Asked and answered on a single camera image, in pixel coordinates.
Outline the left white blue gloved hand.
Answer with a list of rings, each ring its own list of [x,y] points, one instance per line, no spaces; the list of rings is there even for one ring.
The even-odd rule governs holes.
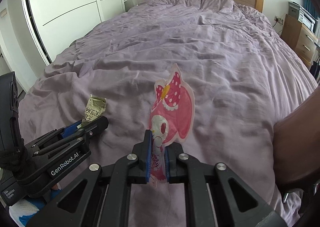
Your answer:
[[[9,215],[18,226],[26,226],[29,220],[47,205],[45,200],[21,199],[9,207]]]

